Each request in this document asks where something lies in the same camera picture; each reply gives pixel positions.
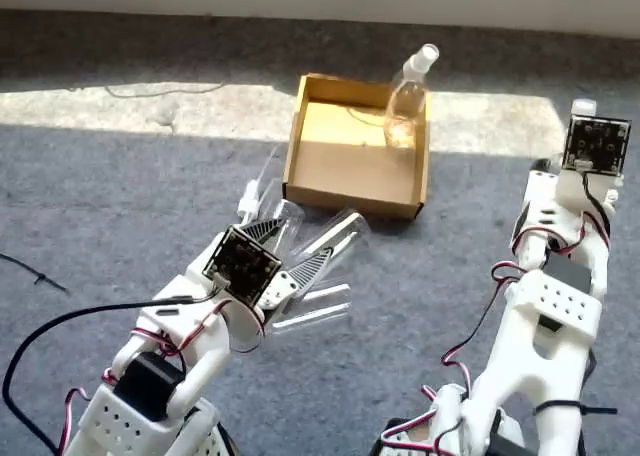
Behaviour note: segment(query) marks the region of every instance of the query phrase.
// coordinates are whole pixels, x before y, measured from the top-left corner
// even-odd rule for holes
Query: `cardboard box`
[[[383,132],[390,92],[388,84],[302,77],[282,185],[286,199],[395,218],[418,215],[427,195],[429,99],[415,148],[392,148]]]

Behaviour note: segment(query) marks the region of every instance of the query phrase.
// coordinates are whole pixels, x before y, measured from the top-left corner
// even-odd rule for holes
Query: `black cable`
[[[57,445],[38,427],[36,423],[34,423],[26,414],[22,412],[20,408],[16,405],[9,393],[11,388],[11,380],[13,379],[13,375],[16,371],[16,367],[22,359],[27,348],[33,343],[36,339],[42,336],[44,333],[49,331],[56,326],[69,321],[71,319],[79,318],[80,316],[86,316],[88,314],[100,313],[104,311],[116,311],[121,309],[139,309],[139,308],[148,308],[150,306],[174,306],[181,304],[197,304],[206,301],[207,299],[213,298],[217,292],[211,292],[207,297],[194,299],[191,296],[173,296],[171,298],[166,299],[155,299],[152,301],[143,301],[137,303],[120,303],[120,304],[107,304],[103,306],[94,306],[91,308],[77,309],[75,311],[71,311],[69,313],[60,315],[52,320],[46,322],[38,329],[33,331],[27,338],[18,346],[18,349],[14,353],[11,361],[9,362],[9,367],[7,368],[7,372],[4,375],[4,380],[2,382],[2,399],[6,403],[7,407],[11,410],[11,412],[24,424],[29,431],[31,431],[40,441],[42,441],[47,448],[51,450],[53,454],[56,454],[58,451]]]
[[[442,456],[442,452],[440,451],[440,440],[448,433],[452,433],[453,431],[455,431],[456,429],[458,429],[460,427],[460,425],[462,424],[462,418],[460,418],[458,420],[458,422],[454,425],[451,426],[449,429],[444,430],[443,432],[441,432],[436,439],[433,440],[433,449],[436,452],[437,456]]]
[[[598,366],[596,354],[593,352],[593,349],[589,348],[589,360],[587,362],[587,367],[584,370],[584,378],[582,378],[583,389],[584,385],[587,384],[587,381],[589,381],[589,378],[596,370],[596,366]],[[587,448],[584,444],[584,430],[582,428],[580,428],[580,438],[578,439],[578,456],[587,456]]]
[[[9,261],[10,263],[17,264],[21,268],[26,269],[31,274],[33,274],[36,277],[36,280],[33,282],[33,284],[38,284],[40,281],[44,281],[45,283],[50,284],[51,286],[53,286],[56,289],[59,289],[60,291],[64,291],[64,292],[67,291],[67,288],[65,288],[64,286],[62,286],[59,283],[56,283],[53,279],[49,278],[46,274],[41,273],[37,269],[32,268],[27,263],[25,263],[23,261],[20,261],[19,259],[14,258],[13,256],[9,256],[8,254],[0,253],[0,259],[4,259],[5,261]]]
[[[582,173],[582,187],[584,188],[584,194],[589,200],[593,207],[596,208],[598,214],[602,218],[602,223],[604,224],[604,230],[607,233],[607,236],[611,237],[611,223],[609,222],[609,216],[607,216],[606,211],[602,207],[600,201],[594,198],[593,194],[589,191],[589,176],[588,173]]]

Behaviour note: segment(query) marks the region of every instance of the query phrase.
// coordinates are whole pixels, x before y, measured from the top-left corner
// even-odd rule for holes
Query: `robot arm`
[[[360,214],[346,214],[286,269],[266,249],[282,238],[285,218],[233,225],[218,234],[153,298],[188,295],[199,302],[141,310],[64,454],[232,454],[202,391],[226,365],[234,342],[259,343],[265,326],[308,294],[365,224]],[[165,359],[175,355],[183,370]]]
[[[415,444],[407,431],[393,433],[404,441],[386,444],[394,451],[531,456],[519,424],[501,409],[520,392],[536,407],[538,455],[576,454],[584,410],[580,394],[607,290],[608,224],[622,185],[630,122],[595,117],[595,102],[577,101],[572,112],[559,175],[541,162],[529,172],[512,237],[517,263],[503,263],[522,276],[509,278],[515,282],[505,292],[486,369],[468,394],[456,385],[432,394],[428,436]],[[451,396],[454,389],[457,397]]]

